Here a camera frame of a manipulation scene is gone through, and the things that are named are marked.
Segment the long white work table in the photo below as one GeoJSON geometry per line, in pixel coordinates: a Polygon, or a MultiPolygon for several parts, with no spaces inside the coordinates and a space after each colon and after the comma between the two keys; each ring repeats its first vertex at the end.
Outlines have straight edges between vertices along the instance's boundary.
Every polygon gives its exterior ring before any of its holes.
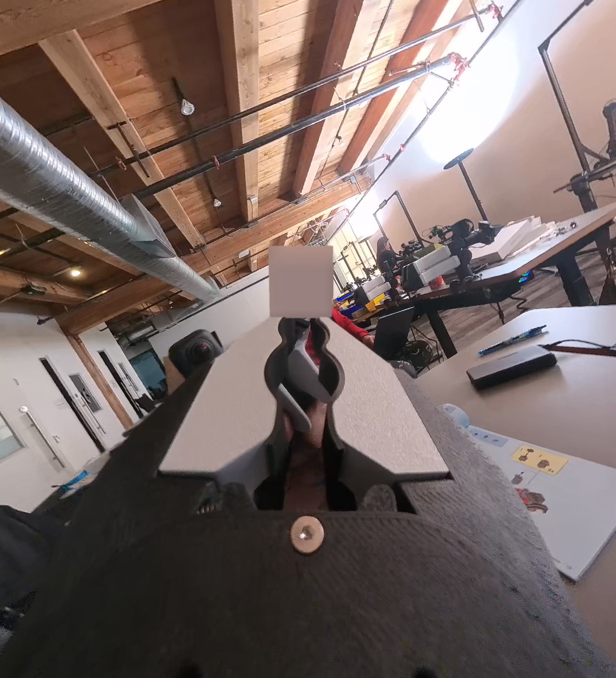
{"type": "Polygon", "coordinates": [[[519,293],[541,267],[557,270],[567,300],[573,307],[593,305],[594,299],[576,256],[591,245],[596,245],[600,253],[611,254],[609,229],[614,218],[616,201],[554,225],[520,254],[482,270],[476,279],[455,287],[446,285],[439,290],[415,294],[408,300],[408,305],[414,309],[413,320],[426,317],[444,356],[451,358],[457,350],[440,312],[495,307],[519,293]]]}

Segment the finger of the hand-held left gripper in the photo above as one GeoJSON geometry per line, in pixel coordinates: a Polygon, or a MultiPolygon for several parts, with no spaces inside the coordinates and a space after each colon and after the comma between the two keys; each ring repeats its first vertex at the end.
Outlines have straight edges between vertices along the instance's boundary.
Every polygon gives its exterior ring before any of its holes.
{"type": "Polygon", "coordinates": [[[293,431],[310,432],[312,429],[311,420],[305,411],[300,407],[295,398],[289,393],[286,387],[280,384],[277,388],[276,400],[279,410],[291,422],[293,431]]]}
{"type": "Polygon", "coordinates": [[[297,339],[289,353],[289,383],[320,402],[331,401],[331,395],[319,380],[319,368],[306,351],[306,339],[297,339]]]}

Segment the white rectangular device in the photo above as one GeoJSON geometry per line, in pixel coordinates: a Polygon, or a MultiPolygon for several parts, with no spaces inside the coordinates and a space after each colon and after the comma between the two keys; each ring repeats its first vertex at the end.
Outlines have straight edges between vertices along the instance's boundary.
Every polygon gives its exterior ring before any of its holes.
{"type": "Polygon", "coordinates": [[[452,273],[460,266],[460,259],[451,254],[446,245],[432,250],[411,264],[409,280],[417,289],[429,286],[440,276],[452,273]]]}

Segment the black metal frame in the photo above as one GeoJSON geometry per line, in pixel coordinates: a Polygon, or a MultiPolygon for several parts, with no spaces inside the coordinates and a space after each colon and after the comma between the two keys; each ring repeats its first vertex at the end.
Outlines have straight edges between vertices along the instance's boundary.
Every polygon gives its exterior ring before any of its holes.
{"type": "Polygon", "coordinates": [[[567,105],[566,98],[563,94],[563,90],[561,89],[561,85],[559,83],[557,74],[552,65],[552,61],[549,56],[549,46],[550,42],[554,39],[554,37],[556,37],[560,33],[560,31],[562,31],[562,29],[564,29],[568,25],[568,23],[570,23],[576,17],[577,14],[579,14],[581,11],[583,11],[585,7],[588,7],[592,3],[593,1],[581,1],[581,3],[565,19],[563,19],[563,21],[558,25],[558,27],[555,28],[552,31],[552,33],[550,33],[549,36],[545,38],[538,47],[538,53],[542,60],[543,67],[548,77],[549,83],[551,85],[558,108],[563,117],[563,122],[565,124],[567,133],[570,137],[570,140],[572,141],[572,146],[575,150],[575,155],[580,163],[583,175],[589,175],[591,173],[591,166],[588,162],[588,156],[591,156],[596,160],[599,160],[601,167],[603,166],[603,163],[606,162],[606,160],[604,159],[603,156],[600,156],[599,153],[596,153],[587,146],[585,146],[581,141],[574,120],[572,119],[569,107],[567,105]]]}

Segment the person's left hand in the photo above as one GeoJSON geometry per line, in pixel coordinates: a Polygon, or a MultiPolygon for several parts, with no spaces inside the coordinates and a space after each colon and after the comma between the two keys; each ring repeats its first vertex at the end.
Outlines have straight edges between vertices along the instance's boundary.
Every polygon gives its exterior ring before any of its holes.
{"type": "Polygon", "coordinates": [[[285,511],[307,515],[329,508],[322,449],[327,412],[326,403],[315,401],[308,406],[306,415],[311,423],[308,432],[295,432],[291,419],[284,415],[290,453],[284,487],[285,511]]]}

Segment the silver spiral air duct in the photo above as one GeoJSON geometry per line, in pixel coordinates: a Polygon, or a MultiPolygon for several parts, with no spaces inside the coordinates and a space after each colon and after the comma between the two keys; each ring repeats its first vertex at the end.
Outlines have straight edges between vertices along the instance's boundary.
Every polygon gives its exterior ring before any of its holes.
{"type": "Polygon", "coordinates": [[[134,195],[114,200],[1,98],[0,200],[200,300],[220,294],[134,195]]]}

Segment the thin black ceiling pipe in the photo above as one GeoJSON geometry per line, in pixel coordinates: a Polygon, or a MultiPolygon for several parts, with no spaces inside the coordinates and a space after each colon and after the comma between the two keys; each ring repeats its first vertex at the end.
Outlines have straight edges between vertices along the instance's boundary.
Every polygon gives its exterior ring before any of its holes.
{"type": "MultiPolygon", "coordinates": [[[[90,173],[90,178],[96,179],[100,178],[101,176],[104,176],[105,174],[109,172],[113,172],[115,170],[122,170],[126,171],[128,165],[134,165],[134,164],[141,164],[143,160],[148,159],[150,157],[153,157],[156,154],[162,153],[164,151],[170,150],[171,148],[178,147],[182,144],[185,144],[187,142],[190,142],[196,138],[199,138],[201,136],[204,136],[208,133],[211,133],[213,131],[218,131],[221,130],[225,127],[228,127],[232,125],[233,123],[237,123],[240,121],[243,121],[245,118],[261,113],[262,111],[265,111],[268,108],[272,108],[278,105],[282,105],[284,102],[293,100],[296,97],[302,97],[303,95],[306,95],[310,92],[317,91],[318,89],[330,84],[330,83],[335,83],[341,78],[345,77],[346,75],[351,75],[354,74],[356,71],[365,71],[370,65],[377,63],[380,60],[383,60],[385,58],[391,59],[393,56],[397,54],[401,54],[403,52],[406,52],[409,49],[412,49],[414,47],[420,46],[422,43],[426,43],[427,41],[430,41],[433,38],[439,37],[441,35],[444,35],[445,33],[449,32],[450,30],[459,28],[460,26],[476,21],[479,22],[482,18],[482,16],[485,15],[490,15],[497,17],[499,21],[503,20],[504,15],[501,12],[501,7],[499,7],[497,4],[494,2],[490,3],[489,5],[486,5],[480,9],[478,9],[476,12],[473,12],[469,15],[467,15],[464,18],[461,18],[460,20],[457,20],[455,22],[452,22],[450,24],[446,24],[445,26],[442,26],[441,28],[438,28],[436,30],[432,30],[430,33],[425,34],[420,36],[419,38],[415,38],[414,40],[405,43],[403,45],[397,46],[395,48],[389,49],[387,52],[383,52],[379,55],[373,56],[363,62],[356,63],[352,66],[349,66],[346,69],[343,69],[341,71],[335,72],[334,74],[328,75],[324,78],[321,78],[320,80],[304,85],[301,88],[295,89],[293,91],[286,92],[285,94],[282,94],[278,97],[275,97],[269,101],[263,102],[259,105],[256,105],[252,108],[249,108],[245,111],[242,111],[240,113],[236,113],[233,116],[224,119],[222,121],[212,123],[206,127],[200,128],[198,130],[192,131],[191,133],[188,133],[184,136],[181,136],[179,138],[175,138],[173,140],[169,140],[167,142],[164,142],[156,147],[149,148],[148,150],[137,154],[136,156],[130,157],[130,158],[117,158],[115,163],[112,163],[111,165],[107,165],[106,167],[103,167],[101,169],[98,169],[92,173],[90,173]]],[[[337,107],[337,110],[348,110],[352,106],[357,106],[361,105],[363,102],[368,101],[369,99],[379,96],[380,94],[383,94],[394,87],[399,86],[400,84],[410,81],[414,79],[414,77],[420,77],[422,75],[425,75],[426,73],[430,72],[431,66],[436,66],[439,65],[439,62],[437,63],[430,63],[428,61],[424,61],[421,63],[417,64],[412,64],[411,66],[408,66],[405,69],[401,69],[395,72],[394,77],[390,77],[388,80],[382,82],[380,85],[373,89],[369,89],[367,91],[364,91],[360,93],[358,96],[354,98],[354,102],[344,102],[341,107],[337,107]]]]}

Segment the blue green pen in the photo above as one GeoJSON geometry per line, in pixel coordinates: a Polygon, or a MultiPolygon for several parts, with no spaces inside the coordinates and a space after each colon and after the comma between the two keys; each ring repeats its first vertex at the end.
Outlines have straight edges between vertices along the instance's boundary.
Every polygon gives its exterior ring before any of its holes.
{"type": "Polygon", "coordinates": [[[531,329],[528,329],[520,334],[514,335],[506,340],[503,340],[499,343],[492,344],[484,349],[481,349],[480,351],[477,352],[478,357],[485,357],[488,355],[492,355],[495,352],[499,352],[502,350],[505,350],[511,346],[523,343],[529,339],[536,338],[542,334],[546,333],[546,328],[547,325],[543,326],[538,326],[538,327],[533,327],[531,329]]]}

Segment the black floor lamp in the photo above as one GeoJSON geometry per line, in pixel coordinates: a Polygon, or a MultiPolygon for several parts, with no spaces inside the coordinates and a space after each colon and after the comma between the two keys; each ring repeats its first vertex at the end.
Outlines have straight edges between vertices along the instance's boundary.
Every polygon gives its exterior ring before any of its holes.
{"type": "Polygon", "coordinates": [[[478,209],[478,212],[480,216],[482,217],[483,222],[488,222],[489,217],[485,213],[485,210],[483,208],[482,201],[478,197],[477,191],[474,188],[473,182],[465,168],[465,160],[473,153],[474,148],[469,148],[465,150],[463,153],[460,153],[458,156],[454,157],[453,159],[449,160],[446,165],[443,166],[443,171],[448,171],[451,170],[454,167],[458,167],[460,173],[462,174],[462,177],[464,179],[464,182],[466,184],[466,187],[468,191],[471,194],[471,197],[473,198],[474,204],[478,209]]]}

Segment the black laptop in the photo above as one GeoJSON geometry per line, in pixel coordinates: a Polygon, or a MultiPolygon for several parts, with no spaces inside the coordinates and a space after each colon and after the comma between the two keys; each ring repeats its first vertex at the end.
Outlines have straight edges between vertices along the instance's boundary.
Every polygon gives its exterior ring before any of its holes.
{"type": "Polygon", "coordinates": [[[413,307],[397,310],[379,318],[374,334],[373,351],[383,360],[397,358],[407,343],[414,318],[413,307]]]}

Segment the grey desk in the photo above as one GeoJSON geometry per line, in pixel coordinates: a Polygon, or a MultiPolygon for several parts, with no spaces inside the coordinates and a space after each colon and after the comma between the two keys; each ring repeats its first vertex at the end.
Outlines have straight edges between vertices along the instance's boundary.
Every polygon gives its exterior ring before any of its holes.
{"type": "MultiPolygon", "coordinates": [[[[478,350],[534,326],[547,326],[545,343],[613,345],[616,306],[528,311],[419,377],[423,393],[438,405],[459,406],[482,428],[616,468],[616,358],[561,353],[539,374],[483,392],[470,384],[466,372],[478,350]]],[[[616,534],[567,590],[616,663],[616,534]]]]}

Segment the thick black ceiling pipe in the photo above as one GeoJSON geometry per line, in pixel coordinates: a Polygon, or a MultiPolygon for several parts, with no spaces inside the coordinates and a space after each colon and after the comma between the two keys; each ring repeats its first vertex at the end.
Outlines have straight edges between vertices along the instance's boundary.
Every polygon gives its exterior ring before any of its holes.
{"type": "Polygon", "coordinates": [[[352,108],[362,106],[371,99],[396,89],[404,83],[416,80],[450,64],[454,66],[457,74],[461,74],[468,67],[468,61],[455,52],[452,52],[434,62],[424,62],[422,64],[418,64],[413,69],[403,72],[397,77],[389,79],[375,88],[369,89],[362,94],[359,94],[358,96],[343,100],[325,110],[304,117],[295,123],[281,127],[277,130],[266,133],[261,137],[246,142],[240,147],[230,149],[226,153],[223,153],[219,156],[212,156],[208,161],[184,169],[183,171],[164,178],[163,180],[160,180],[154,184],[150,184],[148,187],[132,193],[132,197],[135,197],[136,199],[144,199],[156,195],[159,192],[170,189],[173,186],[186,182],[187,180],[204,174],[210,170],[218,169],[221,165],[226,165],[232,161],[235,161],[254,150],[258,150],[282,138],[291,136],[300,131],[304,131],[316,125],[317,123],[326,121],[334,115],[346,113],[352,108]]]}

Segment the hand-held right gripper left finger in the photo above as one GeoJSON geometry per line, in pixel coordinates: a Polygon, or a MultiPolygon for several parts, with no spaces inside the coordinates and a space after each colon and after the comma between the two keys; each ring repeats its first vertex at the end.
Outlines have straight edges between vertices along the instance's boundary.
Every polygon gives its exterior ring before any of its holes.
{"type": "Polygon", "coordinates": [[[285,344],[279,325],[268,318],[215,359],[160,463],[162,475],[240,483],[251,494],[280,476],[289,394],[277,366],[267,368],[285,344]]]}

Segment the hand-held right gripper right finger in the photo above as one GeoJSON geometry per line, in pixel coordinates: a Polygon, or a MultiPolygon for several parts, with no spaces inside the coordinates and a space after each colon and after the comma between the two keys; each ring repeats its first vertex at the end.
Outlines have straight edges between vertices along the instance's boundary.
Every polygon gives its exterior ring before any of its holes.
{"type": "Polygon", "coordinates": [[[319,381],[337,479],[360,503],[371,487],[449,478],[449,469],[397,371],[333,320],[315,320],[319,381]]]}

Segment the building instruction booklet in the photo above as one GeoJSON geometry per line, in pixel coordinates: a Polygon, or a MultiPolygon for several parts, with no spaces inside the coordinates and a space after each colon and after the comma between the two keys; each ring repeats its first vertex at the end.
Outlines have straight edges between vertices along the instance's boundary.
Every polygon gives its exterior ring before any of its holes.
{"type": "Polygon", "coordinates": [[[616,532],[616,469],[468,425],[523,502],[558,571],[579,582],[616,532]]]}

